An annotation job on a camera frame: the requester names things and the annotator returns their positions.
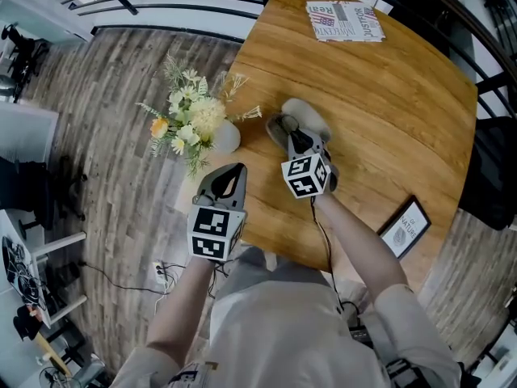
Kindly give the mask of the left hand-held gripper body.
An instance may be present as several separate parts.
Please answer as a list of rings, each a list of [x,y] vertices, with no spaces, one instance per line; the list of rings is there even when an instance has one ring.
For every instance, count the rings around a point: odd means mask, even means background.
[[[228,260],[246,223],[246,181],[247,168],[241,162],[224,165],[201,180],[187,216],[190,255]]]

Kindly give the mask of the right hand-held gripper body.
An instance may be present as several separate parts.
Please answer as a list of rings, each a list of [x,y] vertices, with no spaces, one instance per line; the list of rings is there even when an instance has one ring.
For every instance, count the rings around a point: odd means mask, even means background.
[[[338,169],[322,138],[307,129],[288,134],[288,161],[281,164],[284,181],[297,198],[333,192],[338,184]]]

